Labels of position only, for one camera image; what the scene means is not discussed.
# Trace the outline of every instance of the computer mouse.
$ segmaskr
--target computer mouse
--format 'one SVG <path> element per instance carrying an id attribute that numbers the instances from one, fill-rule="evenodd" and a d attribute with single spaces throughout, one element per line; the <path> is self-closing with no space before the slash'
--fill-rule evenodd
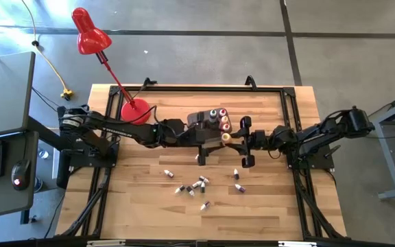
<path id="1" fill-rule="evenodd" d="M 15 190 L 21 191 L 30 184 L 30 161 L 20 160 L 12 168 L 12 185 Z"/>

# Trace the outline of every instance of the desk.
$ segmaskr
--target desk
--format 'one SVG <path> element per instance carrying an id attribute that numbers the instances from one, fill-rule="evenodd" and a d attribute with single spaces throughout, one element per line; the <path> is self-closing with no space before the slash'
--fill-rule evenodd
<path id="1" fill-rule="evenodd" d="M 93 85 L 88 101 L 91 110 L 105 113 L 109 89 L 108 84 Z M 297 86 L 295 91 L 302 127 L 319 123 L 313 88 Z M 189 113 L 225 107 L 233 130 L 239 129 L 239 120 L 245 115 L 252 118 L 251 131 L 264 129 L 270 134 L 278 124 L 283 125 L 278 94 L 143 91 L 139 97 L 151 106 L 158 105 L 159 119 L 181 118 L 187 122 Z M 111 115 L 115 115 L 116 108 L 112 107 Z M 154 123 L 153 114 L 149 123 Z M 241 157 L 234 150 L 226 148 L 212 153 L 207 157 L 207 165 L 201 167 L 195 160 L 197 151 L 197 148 L 161 147 L 151 150 L 123 137 L 119 161 L 109 184 L 101 238 L 302 239 L 294 179 L 286 168 L 284 155 L 273 160 L 267 152 L 253 151 L 255 167 L 242 169 Z M 233 186 L 234 168 L 239 170 L 238 183 L 246 188 L 244 194 Z M 164 169 L 175 176 L 168 178 Z M 56 234 L 67 230 L 84 208 L 92 173 L 93 169 L 86 167 L 70 177 Z M 200 175 L 211 182 L 205 194 L 196 191 L 194 198 L 187 193 L 174 194 L 175 188 L 194 183 Z M 332 178 L 322 170 L 312 170 L 312 177 L 318 207 L 335 229 L 345 235 Z M 210 208 L 200 211 L 200 205 L 206 200 L 211 202 Z M 94 209 L 91 225 L 96 211 Z M 310 210 L 306 212 L 313 232 Z"/>

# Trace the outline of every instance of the lamp shade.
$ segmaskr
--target lamp shade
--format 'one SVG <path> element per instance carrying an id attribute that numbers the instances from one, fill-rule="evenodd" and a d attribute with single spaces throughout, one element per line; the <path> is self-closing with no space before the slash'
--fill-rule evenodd
<path id="1" fill-rule="evenodd" d="M 84 8 L 76 8 L 72 17 L 79 30 L 77 48 L 81 54 L 96 54 L 112 44 L 109 36 L 94 26 L 93 20 Z"/>

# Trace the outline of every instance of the concrete floor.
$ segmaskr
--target concrete floor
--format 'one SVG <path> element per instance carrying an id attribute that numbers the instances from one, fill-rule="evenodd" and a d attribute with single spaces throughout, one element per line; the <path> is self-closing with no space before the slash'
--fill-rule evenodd
<path id="1" fill-rule="evenodd" d="M 77 52 L 75 34 L 58 34 L 74 33 L 71 11 L 76 7 L 90 11 L 96 25 L 106 30 L 285 31 L 279 0 L 26 3 L 36 26 L 47 33 L 38 36 L 44 53 L 76 96 L 71 102 L 59 98 L 61 85 L 39 54 L 34 86 L 67 106 L 85 103 L 92 83 L 112 83 L 96 57 Z M 286 4 L 293 32 L 395 34 L 392 0 L 286 0 Z M 31 26 L 21 2 L 0 1 L 0 55 L 32 50 L 32 34 L 23 28 Z M 294 84 L 283 36 L 112 35 L 111 39 L 105 52 L 122 82 L 142 83 L 151 77 L 165 84 L 243 84 L 251 74 L 260 85 Z M 370 113 L 395 99 L 395 38 L 295 38 L 294 48 L 302 84 L 314 87 L 321 117 L 352 105 Z M 57 126 L 57 116 L 35 95 L 30 108 L 37 120 Z M 348 236 L 395 244 L 395 200 L 377 199 L 378 192 L 393 188 L 379 142 L 339 143 L 335 176 Z M 50 170 L 46 161 L 38 164 L 41 176 Z M 40 218 L 38 224 L 19 226 L 19 213 L 1 216 L 0 226 L 7 230 L 0 229 L 4 232 L 0 241 L 43 237 L 61 195 L 51 190 L 35 196 L 32 214 Z"/>

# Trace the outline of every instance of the wooden table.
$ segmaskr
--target wooden table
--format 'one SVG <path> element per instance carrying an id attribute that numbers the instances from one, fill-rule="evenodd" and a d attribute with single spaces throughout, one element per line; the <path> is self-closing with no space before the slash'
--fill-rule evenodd
<path id="1" fill-rule="evenodd" d="M 108 84 L 93 85 L 88 102 L 91 110 L 105 112 L 109 88 Z M 320 122 L 312 87 L 296 86 L 295 90 L 302 127 Z M 158 106 L 159 119 L 181 118 L 187 122 L 189 113 L 224 107 L 234 131 L 245 115 L 252 118 L 251 131 L 264 129 L 270 134 L 277 125 L 283 125 L 278 93 L 150 91 L 141 92 L 139 97 L 151 106 Z M 154 123 L 153 114 L 149 123 Z M 255 151 L 256 165 L 242 169 L 241 157 L 234 150 L 225 148 L 212 153 L 207 165 L 201 167 L 195 160 L 197 151 L 161 147 L 151 150 L 122 138 L 119 161 L 110 180 L 101 238 L 302 239 L 294 179 L 286 168 L 284 155 L 273 160 L 267 152 Z M 238 183 L 246 188 L 244 194 L 233 186 L 234 168 L 239 170 Z M 175 176 L 168 178 L 164 169 Z M 68 229 L 84 208 L 92 173 L 93 169 L 87 167 L 70 177 L 56 234 Z M 182 184 L 193 184 L 200 175 L 211 182 L 205 194 L 196 191 L 193 198 L 186 191 L 174 193 Z M 322 170 L 312 170 L 312 178 L 319 208 L 335 229 L 345 235 L 333 179 Z M 207 200 L 211 202 L 210 208 L 200 211 Z M 94 208 L 91 229 L 96 212 Z M 306 212 L 313 232 L 310 210 Z"/>

